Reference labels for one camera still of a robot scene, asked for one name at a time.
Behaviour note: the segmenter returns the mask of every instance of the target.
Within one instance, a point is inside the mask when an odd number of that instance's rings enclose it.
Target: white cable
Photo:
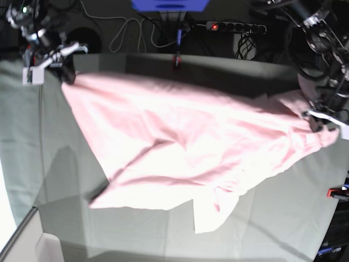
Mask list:
[[[105,19],[105,20],[109,20],[109,19],[123,19],[123,20],[127,20],[126,17],[123,17],[123,16],[112,16],[112,17],[100,17],[100,16],[92,16],[92,15],[89,15],[86,11],[86,8],[85,8],[85,5],[83,4],[82,1],[80,1],[81,5],[82,5],[82,8],[83,8],[83,11],[85,12],[85,14],[90,17],[90,18],[95,18],[95,19]]]
[[[190,31],[190,29],[182,36],[182,38],[185,37],[185,36],[189,33],[189,31]],[[168,47],[168,46],[170,46],[170,45],[173,45],[173,44],[175,44],[175,43],[177,42],[177,41],[172,41],[172,42],[170,42],[170,43],[168,43],[168,44],[166,44],[166,45],[157,45],[156,43],[154,43],[154,40],[153,40],[154,32],[155,32],[155,25],[153,25],[153,30],[152,30],[152,35],[151,35],[151,41],[152,41],[153,46],[155,46],[155,47],[157,47],[157,48],[165,48],[165,47]]]
[[[139,21],[135,18],[130,18],[130,19],[127,19],[126,17],[123,17],[123,16],[111,16],[111,17],[100,17],[100,16],[93,16],[93,15],[90,15],[87,13],[87,10],[85,8],[85,5],[83,4],[82,1],[80,1],[81,5],[82,5],[82,8],[83,8],[83,11],[85,12],[85,14],[90,17],[90,18],[94,18],[94,19],[104,19],[104,20],[111,20],[111,19],[122,19],[125,21],[125,23],[123,24],[123,26],[121,27],[121,29],[119,30],[119,32],[116,34],[116,36],[110,41],[110,44],[109,44],[109,50],[110,52],[112,53],[117,53],[120,51],[120,49],[122,48],[122,45],[123,45],[123,42],[124,42],[124,36],[125,36],[125,33],[126,33],[126,30],[127,30],[127,25],[129,22],[131,21],[136,21],[138,23],[138,26],[140,28],[140,36],[139,36],[139,39],[138,39],[138,44],[137,44],[137,51],[140,52],[140,45],[141,45],[141,41],[143,40],[143,46],[144,46],[144,52],[146,53],[147,52],[147,45],[146,45],[146,41],[144,39],[144,36],[143,36],[143,22],[144,22],[144,19]],[[113,43],[115,42],[115,40],[120,36],[120,34],[122,33],[121,35],[121,42],[119,44],[119,47],[115,50],[112,49],[112,45]]]
[[[142,33],[142,25],[143,25],[143,22],[144,22],[144,19],[140,22],[139,20],[135,19],[135,18],[130,18],[130,19],[126,19],[126,22],[123,24],[123,26],[120,28],[119,32],[116,34],[116,36],[110,41],[110,44],[109,44],[109,50],[110,52],[112,53],[117,53],[118,51],[120,51],[120,49],[122,48],[122,45],[123,45],[123,42],[124,42],[124,36],[125,36],[125,33],[126,33],[126,30],[127,30],[127,25],[129,22],[131,21],[136,21],[139,25],[139,28],[140,28],[140,37],[138,39],[138,44],[137,44],[137,51],[140,52],[140,44],[141,44],[141,40],[143,40],[143,45],[144,45],[144,49],[145,49],[145,52],[147,52],[147,46],[146,46],[146,42],[145,42],[145,39],[143,37],[143,33]],[[120,41],[120,44],[119,44],[119,47],[115,50],[112,49],[112,45],[113,43],[115,42],[116,39],[118,39],[118,37],[120,36],[120,34],[122,33],[121,35],[121,41]]]

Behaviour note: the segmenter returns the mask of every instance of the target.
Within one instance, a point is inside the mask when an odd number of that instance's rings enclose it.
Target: black wire bundle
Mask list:
[[[250,39],[250,34],[245,34],[241,36],[239,42],[238,42],[238,48],[235,55],[236,59],[248,59],[249,53],[253,50],[253,48],[256,48],[256,42],[254,39]]]

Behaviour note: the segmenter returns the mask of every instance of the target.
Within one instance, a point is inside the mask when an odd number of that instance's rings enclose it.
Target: power strip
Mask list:
[[[257,25],[255,23],[239,23],[239,22],[216,22],[210,21],[206,23],[206,29],[209,31],[231,32],[235,34],[266,34],[267,27]]]

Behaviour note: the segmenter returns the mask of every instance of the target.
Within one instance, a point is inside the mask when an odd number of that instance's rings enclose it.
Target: pink shirt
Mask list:
[[[62,89],[110,182],[90,207],[169,210],[194,200],[196,233],[216,230],[240,195],[339,133],[312,133],[301,91],[253,100],[103,74]]]

